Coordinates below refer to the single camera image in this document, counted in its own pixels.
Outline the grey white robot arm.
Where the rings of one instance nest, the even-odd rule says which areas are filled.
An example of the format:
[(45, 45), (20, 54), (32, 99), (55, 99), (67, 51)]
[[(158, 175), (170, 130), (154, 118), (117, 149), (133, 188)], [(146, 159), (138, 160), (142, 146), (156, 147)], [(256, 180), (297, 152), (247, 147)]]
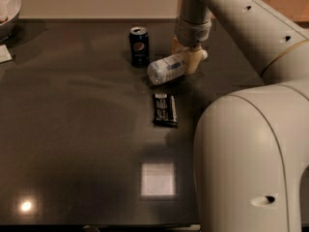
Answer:
[(194, 136), (202, 232), (301, 232), (309, 164), (308, 33), (262, 0), (182, 0), (174, 46), (214, 16), (263, 80), (214, 101)]

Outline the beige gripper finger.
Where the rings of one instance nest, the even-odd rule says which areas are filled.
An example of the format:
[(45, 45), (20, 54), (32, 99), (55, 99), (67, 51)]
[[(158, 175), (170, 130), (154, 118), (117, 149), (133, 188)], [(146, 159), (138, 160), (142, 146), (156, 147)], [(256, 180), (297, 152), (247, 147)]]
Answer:
[(188, 51), (188, 48), (183, 46), (177, 37), (174, 37), (172, 40), (172, 53), (177, 54), (177, 53), (185, 53)]
[(196, 72), (200, 63), (208, 58), (208, 53), (201, 47), (191, 47), (184, 55), (185, 75)]

